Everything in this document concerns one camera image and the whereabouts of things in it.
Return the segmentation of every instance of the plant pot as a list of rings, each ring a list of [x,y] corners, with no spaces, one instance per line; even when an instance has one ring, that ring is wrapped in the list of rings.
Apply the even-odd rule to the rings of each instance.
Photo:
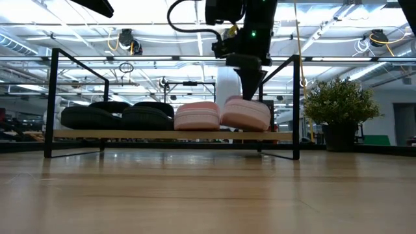
[[[356,123],[323,125],[322,131],[325,135],[326,150],[349,152],[354,149],[357,131]]]

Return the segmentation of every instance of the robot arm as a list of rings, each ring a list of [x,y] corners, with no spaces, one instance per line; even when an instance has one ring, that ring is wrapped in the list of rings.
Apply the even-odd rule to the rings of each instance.
[[[272,64],[269,49],[278,0],[206,0],[205,20],[208,25],[230,21],[236,27],[236,22],[245,16],[243,28],[238,29],[234,37],[225,39],[212,29],[184,30],[173,25],[170,14],[184,1],[199,0],[177,0],[168,11],[169,25],[181,33],[214,33],[217,38],[212,46],[215,57],[226,59],[226,66],[236,68],[241,78],[242,96],[251,100],[267,74],[261,66]]]

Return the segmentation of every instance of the fluorescent light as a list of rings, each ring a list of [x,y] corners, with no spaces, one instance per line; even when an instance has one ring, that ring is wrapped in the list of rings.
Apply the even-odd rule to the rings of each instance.
[[[59,94],[57,94],[58,96],[63,96],[63,95],[65,95],[65,96],[76,96],[76,95],[78,95],[77,93],[59,93]]]
[[[360,77],[364,76],[365,74],[371,72],[374,69],[379,68],[380,66],[383,66],[384,64],[386,64],[386,62],[381,62],[381,63],[375,64],[373,66],[370,66],[369,68],[366,68],[366,69],[364,69],[360,72],[357,72],[357,73],[350,76],[350,81],[359,79]]]
[[[379,58],[380,62],[416,62],[416,58],[409,57],[392,57],[392,58]]]
[[[273,61],[286,61],[288,59],[288,57],[272,57]]]
[[[45,92],[45,91],[47,91],[46,88],[43,88],[43,87],[37,86],[37,85],[31,85],[31,84],[21,84],[20,85],[19,84],[18,86],[21,87],[21,88],[27,88],[29,90],[34,90],[34,91],[39,91],[39,92]]]
[[[73,103],[76,103],[78,105],[89,105],[91,103],[87,102],[87,101],[72,101]]]
[[[129,56],[129,57],[114,57],[115,60],[134,61],[134,60],[171,60],[171,57],[157,57],[157,56]]]
[[[339,61],[345,61],[345,62],[356,62],[356,61],[370,61],[372,58],[356,58],[356,57],[315,57],[312,58],[312,61],[327,61],[327,62],[339,62]]]
[[[110,96],[110,98],[111,98],[113,101],[121,101],[121,102],[128,103],[128,104],[130,104],[130,105],[133,105],[133,103],[131,103],[128,99],[126,99],[126,98],[122,98],[122,97],[120,97],[120,96],[118,96],[118,95],[112,95],[112,96]]]
[[[104,93],[82,93],[84,96],[104,95]]]
[[[123,102],[123,101],[124,101],[124,99],[123,99],[123,98],[121,98],[120,96],[117,96],[117,95],[112,95],[110,98],[111,98],[113,101],[121,101],[121,102]]]
[[[78,61],[106,61],[106,57],[76,57]]]
[[[0,57],[1,61],[42,61],[41,57]]]
[[[111,51],[104,51],[106,53],[109,53],[111,56],[114,56],[114,54]]]
[[[275,107],[293,107],[293,104],[284,104],[284,103],[279,103],[279,104],[274,104]]]
[[[293,94],[282,94],[282,93],[273,93],[273,92],[263,92],[264,96],[293,96]]]
[[[42,95],[41,93],[35,92],[17,92],[17,93],[7,93],[8,95]]]
[[[409,54],[409,53],[411,53],[411,49],[409,49],[408,51],[403,52],[403,53],[401,53],[401,54],[398,54],[398,55],[396,55],[396,56],[397,56],[397,57],[401,57],[401,56],[407,55],[407,54]]]
[[[224,58],[215,58],[208,56],[181,56],[180,60],[196,60],[196,61],[205,61],[205,60],[224,60]]]
[[[106,61],[106,57],[75,57],[78,61]],[[70,61],[70,58],[67,57],[59,57],[61,61]]]

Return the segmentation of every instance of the yellow cable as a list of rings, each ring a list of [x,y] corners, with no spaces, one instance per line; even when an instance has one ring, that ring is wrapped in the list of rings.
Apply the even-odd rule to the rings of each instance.
[[[229,28],[228,36],[235,36],[235,32],[237,31],[237,29],[237,24],[234,24],[231,28]]]
[[[296,0],[293,1],[294,2],[294,17],[296,20],[296,33],[297,33],[297,37],[298,37],[298,50],[299,50],[299,59],[300,59],[300,71],[302,74],[302,85],[304,87],[304,97],[306,98],[306,82],[305,82],[305,75],[304,75],[304,64],[302,62],[302,48],[300,47],[300,33],[299,33],[299,22],[298,22],[298,10],[296,8]],[[311,141],[315,142],[314,136],[313,136],[313,125],[312,125],[312,120],[309,119],[309,130],[311,131]]]
[[[110,45],[110,36],[111,36],[111,31],[112,31],[112,29],[110,29],[110,32],[109,32],[109,39],[107,40],[107,45],[109,46],[109,48],[110,48],[112,51],[116,51],[116,50],[118,49],[118,37],[120,36],[120,33],[119,33],[119,34],[117,34],[117,45],[116,45],[116,48],[113,48],[113,47],[111,47],[111,45]]]
[[[391,56],[395,57],[395,54],[391,51],[390,46],[388,44],[386,44],[385,46],[387,46],[387,49],[389,50]]]
[[[379,44],[384,44],[384,45],[389,45],[389,44],[393,44],[393,43],[399,42],[399,41],[403,40],[406,37],[406,33],[405,33],[405,34],[403,34],[403,37],[402,38],[400,38],[398,40],[395,40],[394,42],[379,42],[379,41],[377,41],[377,40],[375,40],[375,39],[372,38],[373,35],[374,34],[370,34],[370,40],[372,40],[373,42],[377,42]]]

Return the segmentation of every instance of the wooden floor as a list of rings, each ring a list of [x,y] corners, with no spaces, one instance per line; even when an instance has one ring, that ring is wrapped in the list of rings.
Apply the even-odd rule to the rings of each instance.
[[[0,233],[415,233],[416,158],[0,154]]]

